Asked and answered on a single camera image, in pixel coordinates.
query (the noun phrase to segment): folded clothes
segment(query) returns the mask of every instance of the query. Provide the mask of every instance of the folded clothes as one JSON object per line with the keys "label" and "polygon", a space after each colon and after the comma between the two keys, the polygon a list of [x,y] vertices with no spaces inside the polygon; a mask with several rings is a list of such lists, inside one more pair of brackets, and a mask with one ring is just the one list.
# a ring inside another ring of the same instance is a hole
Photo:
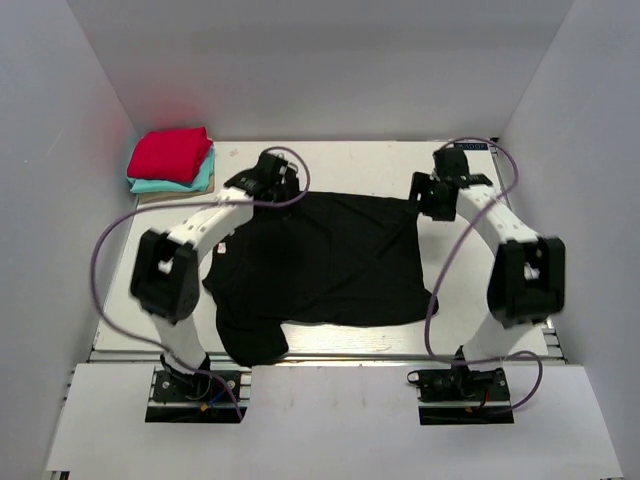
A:
{"label": "folded clothes", "polygon": [[204,127],[148,133],[133,150],[127,176],[191,184],[212,144]]}
{"label": "folded clothes", "polygon": [[200,165],[200,171],[191,184],[175,183],[167,180],[145,180],[127,177],[127,179],[132,183],[131,193],[204,192],[209,187],[209,178],[213,173],[214,159],[215,151],[212,147],[209,149],[202,165]]}
{"label": "folded clothes", "polygon": [[150,193],[139,193],[138,194],[138,203],[151,203],[151,202],[160,202],[163,200],[175,200],[177,198],[191,198],[197,197],[198,195],[206,195],[208,193],[213,193],[216,187],[216,176],[211,175],[209,177],[209,186],[206,190],[201,192],[150,192]]}

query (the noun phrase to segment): table surface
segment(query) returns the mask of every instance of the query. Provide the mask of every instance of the table surface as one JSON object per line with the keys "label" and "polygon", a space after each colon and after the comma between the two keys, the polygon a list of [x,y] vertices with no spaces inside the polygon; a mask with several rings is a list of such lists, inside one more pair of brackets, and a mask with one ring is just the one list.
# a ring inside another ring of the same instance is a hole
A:
{"label": "table surface", "polygon": [[[313,191],[343,192],[380,197],[407,198],[415,171],[431,172],[431,153],[440,142],[217,142],[215,144],[216,191],[238,171],[255,165],[262,150],[273,145],[294,149],[308,163]],[[484,173],[496,185],[498,174],[491,153],[468,151],[472,173]],[[206,201],[214,194],[197,197]],[[195,199],[162,203],[185,203]],[[129,295],[129,283],[140,236],[149,228],[163,230],[181,222],[195,209],[155,211],[134,217],[126,244],[105,302],[107,314],[118,324],[138,334],[157,339],[148,315]],[[418,219],[418,240],[425,287],[431,290],[435,278],[453,243],[467,225],[466,220],[451,223]],[[209,254],[200,266],[204,278],[211,265]],[[456,257],[439,294],[440,312],[432,322],[432,345],[440,354],[453,354],[476,331],[488,310],[486,289],[493,266],[493,255],[480,236],[473,232]],[[225,355],[215,327],[216,306],[206,290],[194,312],[196,328],[205,350]],[[289,355],[420,358],[426,356],[424,321],[389,327],[345,327],[337,325],[283,324]],[[99,352],[149,352],[155,347],[128,339],[100,322],[94,341]],[[515,346],[516,350],[547,354],[540,328],[534,329]]]}
{"label": "table surface", "polygon": [[[256,367],[240,425],[145,423],[152,365],[78,365],[47,468],[113,478],[492,478],[621,475],[584,367],[545,367],[513,425],[418,423],[409,366]],[[536,367],[506,365],[512,399]]]}

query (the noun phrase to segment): white wall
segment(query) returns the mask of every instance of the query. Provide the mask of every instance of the white wall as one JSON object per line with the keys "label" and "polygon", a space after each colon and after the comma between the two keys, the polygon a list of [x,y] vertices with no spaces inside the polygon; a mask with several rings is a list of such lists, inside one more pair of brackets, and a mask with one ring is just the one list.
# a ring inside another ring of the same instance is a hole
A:
{"label": "white wall", "polygon": [[121,152],[135,135],[64,0],[0,2],[2,478],[41,478],[69,374],[95,332],[90,251],[132,204]]}
{"label": "white wall", "polygon": [[572,0],[69,0],[139,131],[502,132]]}
{"label": "white wall", "polygon": [[512,200],[567,244],[563,349],[583,363],[625,478],[640,478],[640,2],[576,0],[507,126]]}

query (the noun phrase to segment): robotic arm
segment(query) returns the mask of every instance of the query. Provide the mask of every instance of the robotic arm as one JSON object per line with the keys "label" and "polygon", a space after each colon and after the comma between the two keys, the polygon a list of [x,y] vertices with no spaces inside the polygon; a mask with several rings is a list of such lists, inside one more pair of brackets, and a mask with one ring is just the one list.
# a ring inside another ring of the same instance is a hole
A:
{"label": "robotic arm", "polygon": [[[198,267],[202,259],[251,220],[252,200],[283,202],[299,193],[296,167],[263,152],[255,167],[225,182],[213,200],[219,204],[199,210],[163,233],[148,230],[142,235],[131,295],[151,315],[160,341],[191,368],[210,369],[209,356],[202,348],[192,316],[200,296]],[[199,398],[206,391],[209,379],[193,374],[172,354],[163,354],[161,362],[187,395]]]}
{"label": "robotic arm", "polygon": [[[458,349],[456,358],[475,361],[507,356],[527,332],[563,309],[564,243],[541,237],[504,203],[494,205],[476,221],[499,191],[485,175],[469,173],[462,148],[437,150],[434,161],[431,175],[414,173],[410,200],[435,221],[451,222],[459,214],[476,222],[474,229],[495,257],[487,289],[489,313],[474,336]],[[502,369],[490,364],[474,366],[474,370],[491,368],[494,370],[482,373],[460,366],[421,371],[419,378],[410,381],[421,387],[423,399],[459,401],[486,391],[493,383],[506,389]]]}

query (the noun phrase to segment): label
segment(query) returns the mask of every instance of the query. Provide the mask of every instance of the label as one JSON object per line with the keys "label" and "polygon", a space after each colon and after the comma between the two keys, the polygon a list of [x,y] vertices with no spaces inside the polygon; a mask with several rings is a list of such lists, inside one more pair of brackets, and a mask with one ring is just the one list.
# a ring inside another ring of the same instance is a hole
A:
{"label": "label", "polygon": [[463,150],[489,150],[489,145],[482,142],[455,142],[454,147],[462,147]]}

